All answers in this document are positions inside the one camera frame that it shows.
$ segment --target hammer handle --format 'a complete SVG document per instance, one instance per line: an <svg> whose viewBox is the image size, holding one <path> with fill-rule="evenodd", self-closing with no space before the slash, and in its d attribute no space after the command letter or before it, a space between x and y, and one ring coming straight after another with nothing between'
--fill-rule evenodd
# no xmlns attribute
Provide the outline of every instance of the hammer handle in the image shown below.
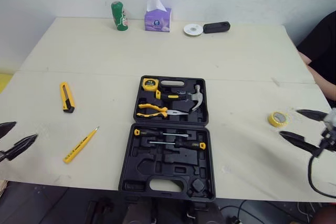
<svg viewBox="0 0 336 224"><path fill-rule="evenodd" d="M184 101L188 99L187 94L163 94L159 90L156 90L155 97L164 102Z"/></svg>

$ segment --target green bottle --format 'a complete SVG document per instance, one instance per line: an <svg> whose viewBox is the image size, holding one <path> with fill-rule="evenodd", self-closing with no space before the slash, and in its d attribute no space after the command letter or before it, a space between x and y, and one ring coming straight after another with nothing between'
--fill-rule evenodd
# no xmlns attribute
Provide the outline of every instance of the green bottle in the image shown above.
<svg viewBox="0 0 336 224"><path fill-rule="evenodd" d="M124 5L120 1L115 1L111 4L114 23L117 26L117 30L125 31L128 29L128 22L126 19Z"/></svg>

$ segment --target claw hammer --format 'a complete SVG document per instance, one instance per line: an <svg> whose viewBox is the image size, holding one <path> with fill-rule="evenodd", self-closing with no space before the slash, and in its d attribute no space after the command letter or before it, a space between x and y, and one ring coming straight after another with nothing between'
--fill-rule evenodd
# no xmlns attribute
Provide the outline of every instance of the claw hammer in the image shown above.
<svg viewBox="0 0 336 224"><path fill-rule="evenodd" d="M188 93L188 94L163 94L158 89L155 91L155 97L162 101L185 101L185 100L192 100L197 101L197 104L191 109L191 111L197 110L197 108L203 102L203 94L200 92L200 85L195 85L196 93Z"/></svg>

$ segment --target yellow pliers handle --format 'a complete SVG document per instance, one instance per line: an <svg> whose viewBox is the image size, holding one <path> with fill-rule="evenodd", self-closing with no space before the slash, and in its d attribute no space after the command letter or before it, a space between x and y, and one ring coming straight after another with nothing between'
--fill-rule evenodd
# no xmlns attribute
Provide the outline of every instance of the yellow pliers handle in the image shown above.
<svg viewBox="0 0 336 224"><path fill-rule="evenodd" d="M142 114L142 113L137 113L137 116L141 116L143 118L152 118L154 116L163 116L164 118L166 118L168 116L167 114L167 107L163 107L160 108L159 106L156 105L152 105L150 103L145 103L145 104L139 104L139 109L154 109L159 111L158 113L154 113L154 114Z"/></svg>

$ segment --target tape roll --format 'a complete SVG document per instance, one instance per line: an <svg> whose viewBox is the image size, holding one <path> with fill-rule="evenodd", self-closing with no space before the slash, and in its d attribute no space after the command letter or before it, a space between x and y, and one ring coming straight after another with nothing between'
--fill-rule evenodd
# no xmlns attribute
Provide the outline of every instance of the tape roll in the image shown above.
<svg viewBox="0 0 336 224"><path fill-rule="evenodd" d="M268 116L268 122L274 127L283 127L288 124L288 121L288 116L278 111Z"/></svg>
<svg viewBox="0 0 336 224"><path fill-rule="evenodd" d="M188 24L183 28L184 32L190 36L198 36L202 34L203 27L198 24Z"/></svg>

